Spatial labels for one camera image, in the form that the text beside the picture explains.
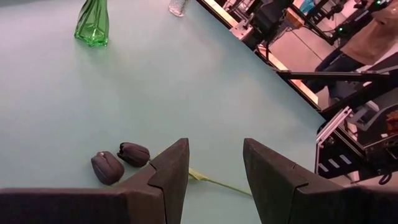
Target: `dark purple tulip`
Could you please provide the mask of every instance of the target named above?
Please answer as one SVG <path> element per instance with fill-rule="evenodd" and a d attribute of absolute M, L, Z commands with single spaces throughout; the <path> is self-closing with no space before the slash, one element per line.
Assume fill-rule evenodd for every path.
<path fill-rule="evenodd" d="M 123 142 L 120 144 L 118 157 L 133 167 L 143 167 L 148 163 L 150 154 L 144 146 Z"/>
<path fill-rule="evenodd" d="M 105 185 L 111 185 L 120 180 L 124 167 L 110 152 L 103 151 L 91 158 L 91 165 L 98 180 Z"/>

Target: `equipment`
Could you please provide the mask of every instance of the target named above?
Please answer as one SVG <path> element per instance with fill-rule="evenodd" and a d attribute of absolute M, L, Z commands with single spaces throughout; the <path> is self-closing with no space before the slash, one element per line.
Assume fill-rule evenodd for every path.
<path fill-rule="evenodd" d="M 359 178 L 363 180 L 385 174 L 387 172 L 385 167 L 388 167 L 388 172 L 398 170 L 398 160 L 396 159 L 385 159 L 388 164 L 382 165 L 369 160 L 366 154 L 368 146 L 360 145 L 341 127 L 342 122 L 352 112 L 361 114 L 361 106 L 398 87 L 398 66 L 376 72 L 362 73 L 299 73 L 290 71 L 279 71 L 277 73 L 284 80 L 322 78 L 334 81 L 372 82 L 324 110 L 321 110 L 311 99 L 308 99 L 295 85 L 290 85 L 326 119 L 325 125 L 320 128 L 317 136 L 317 161 L 315 168 L 317 174 L 330 179 L 360 170 Z M 381 117 L 387 112 L 380 111 L 380 113 L 376 113 L 374 115 L 375 118 L 368 122 L 373 123 L 373 120 L 378 116 Z"/>
<path fill-rule="evenodd" d="M 251 50 L 256 50 L 257 46 L 263 43 L 268 57 L 269 45 L 278 34 L 286 10 L 292 3 L 293 0 L 256 0 L 246 12 L 239 11 L 237 6 L 232 6 L 229 13 L 233 17 L 238 14 L 241 20 L 238 26 L 231 28 L 231 31 Z"/>
<path fill-rule="evenodd" d="M 344 188 L 253 139 L 244 140 L 243 159 L 263 224 L 387 224 L 398 221 L 396 189 Z"/>

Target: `clear glass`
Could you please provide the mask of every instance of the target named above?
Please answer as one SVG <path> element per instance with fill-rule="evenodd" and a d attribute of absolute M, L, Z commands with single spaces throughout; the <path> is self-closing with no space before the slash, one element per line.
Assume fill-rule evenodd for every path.
<path fill-rule="evenodd" d="M 83 5 L 75 30 L 75 38 L 90 47 L 107 46 L 109 38 L 109 17 L 107 0 L 87 0 Z"/>
<path fill-rule="evenodd" d="M 170 0 L 169 11 L 175 16 L 182 17 L 187 9 L 189 0 Z"/>

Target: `green stem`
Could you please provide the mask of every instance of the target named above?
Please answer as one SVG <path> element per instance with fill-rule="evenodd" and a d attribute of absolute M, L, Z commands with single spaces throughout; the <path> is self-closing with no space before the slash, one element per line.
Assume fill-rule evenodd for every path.
<path fill-rule="evenodd" d="M 247 191 L 244 191 L 244 190 L 241 190 L 241 189 L 237 189 L 237 188 L 235 188 L 235 187 L 232 187 L 232 186 L 229 186 L 229 185 L 226 185 L 226 184 L 222 184 L 222 183 L 220 183 L 220 182 L 218 182 L 218 181 L 211 180 L 211 179 L 206 179 L 206 181 L 209 181 L 209 182 L 211 182 L 211 183 L 213 183 L 213 184 L 218 184 L 218 185 L 220 185 L 220 186 L 229 188 L 229 189 L 231 189 L 231 190 L 235 190 L 235 191 L 237 191 L 237 192 L 241 192 L 242 194 L 246 194 L 246 195 L 252 197 L 252 195 L 251 195 L 249 192 L 247 192 Z"/>

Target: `light blue table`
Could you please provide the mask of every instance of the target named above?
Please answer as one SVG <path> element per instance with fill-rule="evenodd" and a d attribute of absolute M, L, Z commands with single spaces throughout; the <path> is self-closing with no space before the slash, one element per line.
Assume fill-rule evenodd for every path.
<path fill-rule="evenodd" d="M 97 151 L 155 156 L 181 137 L 192 168 L 235 187 L 244 138 L 313 170 L 323 119 L 197 2 L 178 18 L 167 0 L 109 0 L 102 49 L 73 38 L 83 3 L 0 2 L 0 187 L 102 187 Z M 196 182 L 183 223 L 260 221 L 250 198 Z"/>

